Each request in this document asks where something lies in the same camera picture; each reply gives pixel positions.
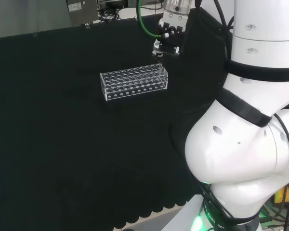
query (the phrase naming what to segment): black strap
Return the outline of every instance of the black strap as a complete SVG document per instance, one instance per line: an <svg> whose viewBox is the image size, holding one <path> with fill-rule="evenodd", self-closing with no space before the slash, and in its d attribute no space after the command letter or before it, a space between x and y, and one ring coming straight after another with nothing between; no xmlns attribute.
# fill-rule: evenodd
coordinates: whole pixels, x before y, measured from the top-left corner
<svg viewBox="0 0 289 231"><path fill-rule="evenodd" d="M242 78L266 82L289 82L289 68L251 66L232 60L226 61L225 68L226 72Z"/></svg>
<svg viewBox="0 0 289 231"><path fill-rule="evenodd" d="M216 100L232 113L261 128L265 127L271 120L271 117L261 113L225 88L221 89Z"/></svg>
<svg viewBox="0 0 289 231"><path fill-rule="evenodd" d="M260 212L249 218L222 218L221 215L217 214L213 207L214 206L212 206L210 202L206 200L204 201L203 209L207 216L207 219L213 227L215 227L215 223L217 223L217 230L225 230L225 224L228 226L232 226L232 228L235 227L236 231L255 231L259 226Z"/></svg>

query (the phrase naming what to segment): yellow object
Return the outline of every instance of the yellow object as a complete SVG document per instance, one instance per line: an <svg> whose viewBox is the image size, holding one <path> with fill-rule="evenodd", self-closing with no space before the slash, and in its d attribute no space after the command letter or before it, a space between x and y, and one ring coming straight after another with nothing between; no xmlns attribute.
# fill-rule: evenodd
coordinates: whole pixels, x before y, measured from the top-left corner
<svg viewBox="0 0 289 231"><path fill-rule="evenodd" d="M283 201L283 196L284 196L284 188L278 190L275 193L275 197L274 197L274 202L276 204L282 203ZM286 200L285 202L289 202L289 187L287 187L287 191L286 191Z"/></svg>

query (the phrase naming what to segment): black cloth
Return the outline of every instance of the black cloth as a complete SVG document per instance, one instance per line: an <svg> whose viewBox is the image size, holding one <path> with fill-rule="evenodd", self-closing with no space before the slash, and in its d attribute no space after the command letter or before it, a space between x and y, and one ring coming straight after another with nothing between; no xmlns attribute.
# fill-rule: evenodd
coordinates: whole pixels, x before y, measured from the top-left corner
<svg viewBox="0 0 289 231"><path fill-rule="evenodd" d="M0 38L0 231L110 231L197 193L169 126L214 99L223 46L195 22L166 91L106 102L99 73L153 42L135 19Z"/></svg>

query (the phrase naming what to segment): green light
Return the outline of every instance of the green light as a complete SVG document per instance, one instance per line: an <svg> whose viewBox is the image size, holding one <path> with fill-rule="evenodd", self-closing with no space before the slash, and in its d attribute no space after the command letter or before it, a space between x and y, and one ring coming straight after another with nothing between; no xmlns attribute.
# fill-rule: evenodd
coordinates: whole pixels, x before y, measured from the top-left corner
<svg viewBox="0 0 289 231"><path fill-rule="evenodd" d="M199 217L199 216L196 217L193 221L191 231L205 230L203 228L204 228L204 225L203 225L201 217Z"/></svg>

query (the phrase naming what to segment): robotic arm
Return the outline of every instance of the robotic arm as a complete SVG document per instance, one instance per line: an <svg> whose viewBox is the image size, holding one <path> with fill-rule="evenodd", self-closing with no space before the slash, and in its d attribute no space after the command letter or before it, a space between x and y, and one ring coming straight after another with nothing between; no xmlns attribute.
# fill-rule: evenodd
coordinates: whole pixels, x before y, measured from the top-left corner
<svg viewBox="0 0 289 231"><path fill-rule="evenodd" d="M162 57L163 53L180 54L192 2L192 0L164 2L163 17L158 23L161 37L154 42L152 51L157 58Z"/></svg>
<svg viewBox="0 0 289 231"><path fill-rule="evenodd" d="M191 4L166 0L159 22L163 36L154 43L156 57L180 53ZM261 231L260 208L289 183L289 142L273 116L278 113L289 130L289 110L281 110L289 104L289 0L235 0L231 61L258 78L230 73L224 91L242 104L239 107L248 105L246 109L272 119L259 126L215 100L191 128L185 157L193 175L211 184L211 196L231 216L242 219L244 224L233 225L234 230ZM260 76L262 71L268 80ZM274 79L274 71L285 78ZM205 228L225 230L214 209L206 208L210 204L204 205L199 216ZM243 222L245 218L253 219Z"/></svg>

